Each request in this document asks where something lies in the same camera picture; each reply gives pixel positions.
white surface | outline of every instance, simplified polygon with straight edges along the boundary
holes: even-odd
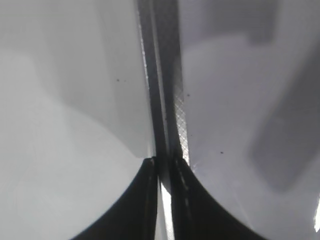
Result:
[[[320,2],[181,0],[180,12],[196,176],[264,237],[319,239]]]
[[[151,154],[147,99],[133,1],[0,0],[0,239],[102,215]]]

textured metal strip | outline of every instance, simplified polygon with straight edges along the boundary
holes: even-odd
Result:
[[[160,179],[170,191],[168,170],[168,132],[165,125],[163,88],[160,87],[161,68],[157,61],[156,32],[154,25],[153,6],[150,0],[137,0],[141,48],[144,61],[144,70],[149,90],[151,118],[154,132],[154,144],[158,161]]]
[[[177,0],[153,0],[168,127],[169,154],[189,163]]]

gray surface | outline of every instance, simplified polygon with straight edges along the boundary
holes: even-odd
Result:
[[[257,233],[318,239],[320,2],[179,3],[191,168]]]
[[[132,1],[0,0],[0,239],[70,239],[153,154],[139,40]]]

